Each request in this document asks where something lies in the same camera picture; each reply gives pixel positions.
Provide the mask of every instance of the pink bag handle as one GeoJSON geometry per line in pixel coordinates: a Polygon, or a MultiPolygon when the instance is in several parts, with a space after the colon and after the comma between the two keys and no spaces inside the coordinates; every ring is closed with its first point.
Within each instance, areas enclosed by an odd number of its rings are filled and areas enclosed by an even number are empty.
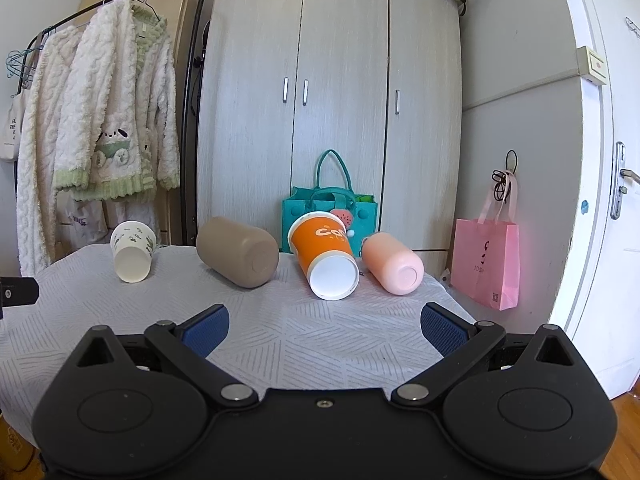
{"type": "MultiPolygon", "coordinates": [[[[500,213],[502,212],[502,208],[507,200],[507,191],[509,190],[509,185],[511,184],[511,193],[509,194],[509,222],[514,223],[516,216],[516,208],[518,205],[518,181],[516,177],[511,171],[504,172],[505,183],[504,183],[504,195],[502,197],[502,201],[500,202],[500,209],[498,209],[497,215],[494,217],[494,222],[498,223],[500,219],[500,213]]],[[[489,187],[489,192],[487,193],[486,199],[484,200],[484,205],[482,206],[482,212],[478,217],[478,223],[484,224],[487,215],[489,214],[489,209],[491,209],[491,205],[494,202],[494,190],[492,187],[489,187]]]]}

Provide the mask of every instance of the white door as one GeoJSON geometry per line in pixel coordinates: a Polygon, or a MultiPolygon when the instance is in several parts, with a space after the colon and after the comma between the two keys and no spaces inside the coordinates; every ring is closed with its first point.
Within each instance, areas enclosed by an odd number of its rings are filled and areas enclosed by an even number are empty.
{"type": "Polygon", "coordinates": [[[227,216],[280,240],[290,193],[302,0],[216,0],[198,131],[198,223],[227,216]]]}
{"type": "Polygon", "coordinates": [[[389,0],[389,114],[380,230],[447,251],[462,116],[458,6],[389,0]]]}
{"type": "MultiPolygon", "coordinates": [[[[598,23],[591,25],[602,31],[609,65],[614,143],[625,145],[625,168],[640,173],[640,38],[626,22],[640,24],[640,0],[593,3],[598,23]]],[[[640,370],[640,185],[629,178],[624,185],[628,193],[620,218],[607,219],[598,267],[574,336],[609,398],[629,391],[640,370]]],[[[616,183],[611,192],[617,188],[616,183]]]]}
{"type": "MultiPolygon", "coordinates": [[[[313,187],[316,162],[333,148],[350,170],[354,191],[380,201],[387,56],[387,0],[304,0],[293,186],[313,187]]],[[[345,185],[334,160],[322,165],[321,185],[345,185]]]]}

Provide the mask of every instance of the clothes rack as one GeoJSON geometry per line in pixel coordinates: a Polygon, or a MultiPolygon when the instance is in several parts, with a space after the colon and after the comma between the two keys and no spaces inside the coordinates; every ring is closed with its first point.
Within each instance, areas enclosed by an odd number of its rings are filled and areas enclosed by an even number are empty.
{"type": "MultiPolygon", "coordinates": [[[[78,16],[82,16],[86,12],[97,9],[113,0],[103,0],[97,2],[91,6],[85,7],[78,12],[67,16],[64,20],[61,20],[50,27],[45,28],[38,36],[44,36],[52,31],[55,31],[58,27],[65,25],[65,23],[76,19],[78,16]]],[[[198,124],[194,127],[193,133],[188,133],[188,119],[190,113],[191,103],[191,72],[193,71],[193,63],[195,59],[196,42],[198,39],[198,28],[200,27],[200,16],[202,14],[202,7],[204,0],[198,0],[196,5],[195,16],[193,19],[193,27],[191,29],[191,40],[189,44],[189,61],[187,63],[187,70],[185,74],[184,83],[184,97],[182,99],[182,127],[180,138],[180,220],[182,221],[182,243],[185,245],[195,245],[196,234],[196,185],[195,185],[195,167],[196,167],[196,143],[198,140],[198,124]]],[[[33,43],[37,40],[38,36],[35,36],[29,43],[27,50],[31,48],[33,43]]],[[[20,71],[20,81],[18,81],[19,94],[22,91],[22,85],[24,83],[24,67],[27,61],[27,54],[24,55],[23,69],[20,71]]],[[[14,178],[15,186],[18,185],[18,163],[14,163],[14,178]]]]}

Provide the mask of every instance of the teal bag handle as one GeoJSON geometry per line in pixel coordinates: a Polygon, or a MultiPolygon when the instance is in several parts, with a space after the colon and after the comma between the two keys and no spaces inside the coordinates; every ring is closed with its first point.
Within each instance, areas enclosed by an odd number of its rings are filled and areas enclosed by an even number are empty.
{"type": "Polygon", "coordinates": [[[351,187],[351,176],[349,175],[347,166],[342,160],[342,157],[335,150],[326,150],[320,156],[320,161],[318,161],[318,168],[316,169],[316,189],[319,189],[320,187],[320,169],[322,168],[322,163],[324,162],[326,156],[329,155],[329,153],[333,153],[335,155],[335,158],[338,159],[338,162],[340,162],[340,165],[342,166],[342,170],[344,171],[344,176],[347,178],[347,187],[349,188],[349,191],[351,191],[351,193],[353,194],[353,187],[351,187]]]}
{"type": "Polygon", "coordinates": [[[342,201],[339,201],[336,195],[341,195],[346,198],[346,209],[348,209],[349,211],[353,211],[356,208],[356,196],[354,195],[353,191],[344,189],[343,187],[321,187],[320,189],[314,190],[314,192],[311,194],[311,197],[309,197],[309,200],[306,202],[307,209],[311,211],[314,210],[314,197],[318,194],[332,194],[336,201],[336,209],[343,209],[343,207],[340,207],[342,204],[338,203],[342,201]]]}

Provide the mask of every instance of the pink paper bag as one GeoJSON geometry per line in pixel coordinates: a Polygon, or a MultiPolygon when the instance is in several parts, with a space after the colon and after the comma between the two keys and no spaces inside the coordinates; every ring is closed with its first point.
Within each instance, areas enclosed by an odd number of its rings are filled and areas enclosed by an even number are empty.
{"type": "Polygon", "coordinates": [[[489,190],[482,214],[476,220],[457,220],[453,245],[451,285],[484,306],[506,310],[518,304],[520,288],[520,238],[516,213],[518,183],[506,173],[505,190],[511,184],[509,221],[498,218],[507,200],[507,192],[495,219],[486,217],[494,201],[489,190]]]}

